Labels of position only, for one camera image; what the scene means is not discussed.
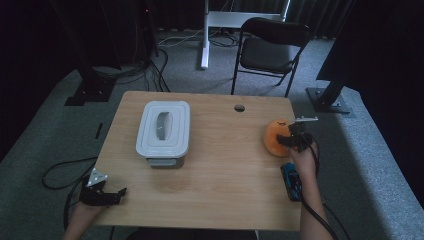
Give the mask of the dark equipment tower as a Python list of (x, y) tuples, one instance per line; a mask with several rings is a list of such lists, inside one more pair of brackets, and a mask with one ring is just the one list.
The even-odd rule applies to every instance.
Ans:
[(132, 0), (132, 4), (135, 17), (136, 38), (133, 60), (148, 66), (152, 58), (158, 56), (152, 16), (152, 0)]

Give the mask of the white lid with grey handle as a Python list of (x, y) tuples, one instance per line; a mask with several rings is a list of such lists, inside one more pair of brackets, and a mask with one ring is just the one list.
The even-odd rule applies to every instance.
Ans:
[(136, 151), (148, 159), (181, 158), (189, 148), (191, 108), (185, 101), (150, 101), (143, 110)]

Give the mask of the person's right hand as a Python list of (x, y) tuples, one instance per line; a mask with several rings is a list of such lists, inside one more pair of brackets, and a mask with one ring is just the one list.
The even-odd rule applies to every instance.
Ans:
[(315, 157), (318, 154), (317, 144), (313, 142), (308, 149), (297, 152), (289, 149), (290, 158), (293, 160), (295, 168), (303, 183), (311, 183), (317, 180)]

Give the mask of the person's dark clothing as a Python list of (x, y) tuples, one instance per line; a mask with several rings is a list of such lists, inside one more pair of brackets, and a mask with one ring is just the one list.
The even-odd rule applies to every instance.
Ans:
[(126, 240), (258, 240), (254, 230), (139, 228)]

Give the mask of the orange plush toy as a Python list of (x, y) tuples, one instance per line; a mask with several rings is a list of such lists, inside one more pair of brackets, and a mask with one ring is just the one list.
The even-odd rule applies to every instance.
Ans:
[(288, 157), (288, 149), (277, 141), (277, 136), (289, 137), (291, 135), (286, 119), (275, 119), (267, 124), (263, 133), (263, 143), (267, 150), (277, 157)]

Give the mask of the black stand with square base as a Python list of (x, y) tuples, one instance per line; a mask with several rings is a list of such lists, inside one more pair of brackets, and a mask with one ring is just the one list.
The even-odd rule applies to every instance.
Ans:
[(100, 76), (94, 66), (115, 66), (113, 41), (102, 0), (62, 0), (73, 61), (82, 81), (67, 105), (107, 102), (116, 80)]

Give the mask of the clear brown storage box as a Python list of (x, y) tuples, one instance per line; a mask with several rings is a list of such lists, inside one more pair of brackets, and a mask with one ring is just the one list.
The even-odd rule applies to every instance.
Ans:
[(184, 165), (185, 158), (147, 158), (147, 163), (151, 168), (178, 169)]

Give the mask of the person's left hand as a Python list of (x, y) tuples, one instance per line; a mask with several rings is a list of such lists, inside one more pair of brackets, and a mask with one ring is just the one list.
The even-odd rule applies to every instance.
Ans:
[(102, 206), (90, 206), (79, 202), (72, 210), (69, 225), (77, 228), (88, 228), (103, 210), (104, 207)]

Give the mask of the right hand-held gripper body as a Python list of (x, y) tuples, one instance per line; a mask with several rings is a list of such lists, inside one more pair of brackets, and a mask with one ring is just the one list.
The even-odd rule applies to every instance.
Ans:
[(314, 117), (314, 118), (300, 117), (294, 120), (294, 123), (301, 124), (301, 131), (297, 134), (290, 133), (291, 134), (290, 137), (292, 138), (292, 141), (293, 141), (293, 146), (291, 147), (292, 149), (300, 153), (303, 150), (306, 150), (311, 147), (313, 143), (313, 136), (306, 131), (306, 123), (317, 121), (317, 120), (318, 120), (317, 117)]

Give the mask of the black folding chair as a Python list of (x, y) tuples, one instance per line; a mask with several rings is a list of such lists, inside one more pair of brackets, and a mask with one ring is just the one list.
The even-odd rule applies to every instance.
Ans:
[(279, 78), (280, 86), (290, 75), (285, 97), (289, 95), (300, 55), (309, 43), (310, 28), (302, 23), (282, 22), (261, 17), (246, 20), (240, 29), (231, 94), (239, 72)]

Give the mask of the blue toy car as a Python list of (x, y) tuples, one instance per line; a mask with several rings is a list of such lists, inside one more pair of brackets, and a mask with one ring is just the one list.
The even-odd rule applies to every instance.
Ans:
[(289, 199), (291, 201), (300, 202), (302, 186), (295, 165), (293, 163), (286, 163), (280, 167), (280, 170)]

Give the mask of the white metal desk frame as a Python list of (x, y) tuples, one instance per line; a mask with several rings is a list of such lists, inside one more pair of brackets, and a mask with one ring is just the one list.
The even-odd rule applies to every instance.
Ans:
[(209, 9), (209, 0), (204, 0), (204, 26), (203, 26), (203, 47), (201, 54), (200, 67), (207, 69), (209, 67), (209, 28), (240, 28), (242, 24), (250, 18), (262, 17), (270, 20), (280, 20), (285, 22), (291, 0), (285, 0), (282, 10), (277, 13), (250, 13), (250, 12), (224, 12), (212, 11)]

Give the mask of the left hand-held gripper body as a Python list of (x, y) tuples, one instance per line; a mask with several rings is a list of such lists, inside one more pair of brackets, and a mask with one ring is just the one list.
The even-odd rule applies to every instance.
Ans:
[(90, 206), (111, 206), (118, 205), (120, 200), (114, 200), (114, 193), (99, 193), (99, 183), (106, 181), (108, 176), (96, 168), (83, 179), (79, 200)]

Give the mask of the black stand with bolted base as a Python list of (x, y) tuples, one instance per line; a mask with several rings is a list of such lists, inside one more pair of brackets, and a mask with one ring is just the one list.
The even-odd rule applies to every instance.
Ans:
[(316, 112), (341, 114), (345, 118), (353, 117), (353, 110), (341, 96), (345, 80), (333, 80), (327, 87), (309, 87), (306, 92)]

